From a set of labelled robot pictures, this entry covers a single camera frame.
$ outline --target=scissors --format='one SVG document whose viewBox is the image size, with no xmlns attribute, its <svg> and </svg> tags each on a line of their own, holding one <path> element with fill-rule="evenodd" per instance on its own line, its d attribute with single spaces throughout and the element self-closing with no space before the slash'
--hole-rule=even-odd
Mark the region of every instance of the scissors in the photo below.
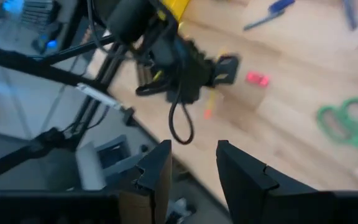
<svg viewBox="0 0 358 224">
<path fill-rule="evenodd" d="M 358 147 L 358 116 L 351 113 L 353 106 L 358 109 L 358 98 L 345 100 L 339 108 L 324 106 L 318 110 L 317 122 L 333 141 Z"/>
</svg>

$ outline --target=wooden floor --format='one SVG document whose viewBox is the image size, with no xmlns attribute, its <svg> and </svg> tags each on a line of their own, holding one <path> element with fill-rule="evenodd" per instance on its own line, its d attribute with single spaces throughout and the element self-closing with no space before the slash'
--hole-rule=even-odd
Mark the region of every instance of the wooden floor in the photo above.
<svg viewBox="0 0 358 224">
<path fill-rule="evenodd" d="M 286 13 L 243 32 L 244 25 L 266 16 L 274 0 L 191 0 L 181 32 L 214 56 L 241 55 L 233 86 L 219 86 L 211 119 L 204 119 L 209 90 L 189 106 L 196 137 L 189 146 L 173 142 L 173 153 L 223 204 L 215 150 L 227 139 L 250 155 L 317 189 L 358 189 L 358 149 L 333 143 L 319 130 L 319 107 L 340 105 L 358 96 L 358 29 L 348 29 L 340 0 L 298 0 Z M 104 56 L 97 52 L 89 70 L 96 74 Z M 244 81 L 248 71 L 270 77 L 266 89 Z M 133 63 L 126 63 L 111 93 L 157 137 L 170 139 L 164 95 L 135 96 Z M 175 126 L 188 125 L 181 110 Z"/>
</svg>

